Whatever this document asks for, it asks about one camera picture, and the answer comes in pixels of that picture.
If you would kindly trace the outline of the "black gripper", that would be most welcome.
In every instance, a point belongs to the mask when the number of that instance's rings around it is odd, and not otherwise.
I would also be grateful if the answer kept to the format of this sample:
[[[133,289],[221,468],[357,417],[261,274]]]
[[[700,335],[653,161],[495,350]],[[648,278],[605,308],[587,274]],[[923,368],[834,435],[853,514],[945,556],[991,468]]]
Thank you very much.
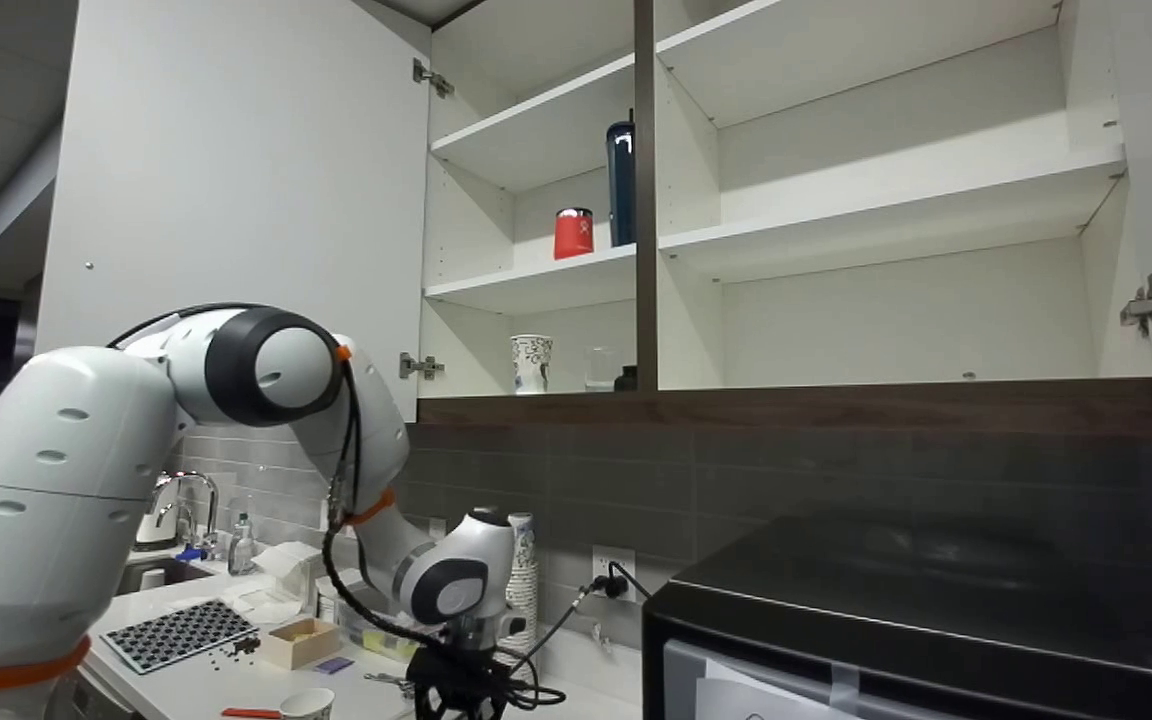
[[[420,650],[409,666],[415,720],[499,720],[510,668],[487,654]]]

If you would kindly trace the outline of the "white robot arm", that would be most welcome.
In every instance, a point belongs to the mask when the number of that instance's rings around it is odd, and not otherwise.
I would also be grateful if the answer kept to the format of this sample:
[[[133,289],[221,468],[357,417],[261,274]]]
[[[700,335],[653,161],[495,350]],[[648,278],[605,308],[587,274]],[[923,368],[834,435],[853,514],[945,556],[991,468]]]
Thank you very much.
[[[45,720],[88,657],[193,424],[290,430],[328,484],[328,534],[357,545],[372,585],[357,613],[415,644],[415,713],[503,713],[492,637],[510,521],[477,507],[448,537],[409,524],[398,507],[409,430],[378,365],[300,312],[201,305],[109,346],[40,354],[0,392],[0,720]]]

